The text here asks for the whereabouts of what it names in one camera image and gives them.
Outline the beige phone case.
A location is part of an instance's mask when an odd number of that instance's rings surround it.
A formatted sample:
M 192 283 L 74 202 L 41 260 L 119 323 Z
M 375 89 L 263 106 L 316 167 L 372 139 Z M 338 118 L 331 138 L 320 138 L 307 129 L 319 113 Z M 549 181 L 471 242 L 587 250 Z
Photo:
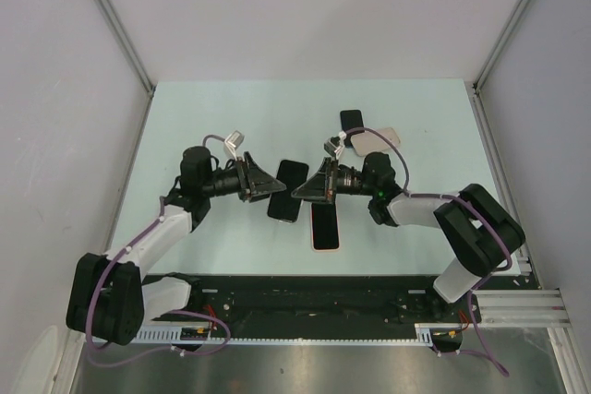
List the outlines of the beige phone case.
M 380 134 L 379 136 L 368 131 L 351 136 L 351 145 L 357 156 L 365 157 L 371 152 L 383 152 L 389 150 L 391 146 L 386 140 L 396 148 L 401 146 L 401 139 L 392 127 L 380 128 L 377 129 L 377 132 Z

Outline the black phone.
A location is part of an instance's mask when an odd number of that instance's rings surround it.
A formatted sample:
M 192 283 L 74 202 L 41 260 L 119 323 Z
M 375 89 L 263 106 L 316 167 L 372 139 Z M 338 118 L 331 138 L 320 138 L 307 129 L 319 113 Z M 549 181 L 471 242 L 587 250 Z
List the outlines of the black phone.
M 364 126 L 363 115 L 358 109 L 340 111 L 340 121 L 343 131 Z
M 306 163 L 281 160 L 276 179 L 286 188 L 270 197 L 267 216 L 277 221 L 294 223 L 299 217 L 301 200 L 292 197 L 292 192 L 304 184 L 308 178 L 309 166 Z

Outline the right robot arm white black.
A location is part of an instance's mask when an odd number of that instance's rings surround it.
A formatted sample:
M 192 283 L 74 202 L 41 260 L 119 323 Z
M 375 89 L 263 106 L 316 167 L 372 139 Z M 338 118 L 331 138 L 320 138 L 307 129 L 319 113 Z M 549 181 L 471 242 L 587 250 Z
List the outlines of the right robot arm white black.
M 513 265 L 512 254 L 525 244 L 525 231 L 488 190 L 471 184 L 455 194 L 411 193 L 396 182 L 388 154 L 372 152 L 357 170 L 326 157 L 319 170 L 292 192 L 313 204 L 335 203 L 344 194 L 366 196 L 378 225 L 439 229 L 455 258 L 436 278 L 426 298 L 428 314 L 447 321 L 459 300 L 490 274 Z

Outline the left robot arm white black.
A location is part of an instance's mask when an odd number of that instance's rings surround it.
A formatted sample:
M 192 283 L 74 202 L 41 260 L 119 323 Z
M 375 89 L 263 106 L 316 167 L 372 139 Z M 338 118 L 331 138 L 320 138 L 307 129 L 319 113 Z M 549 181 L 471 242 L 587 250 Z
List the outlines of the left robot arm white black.
M 147 320 L 176 312 L 198 317 L 203 296 L 178 277 L 144 281 L 151 268 L 174 245 L 193 233 L 211 208 L 211 199 L 235 194 L 256 202 L 286 186 L 264 172 L 249 153 L 229 167 L 213 163 L 211 152 L 196 146 L 183 152 L 174 185 L 159 200 L 155 219 L 127 244 L 101 255 L 87 253 L 76 266 L 66 310 L 66 326 L 117 345 L 129 344 Z

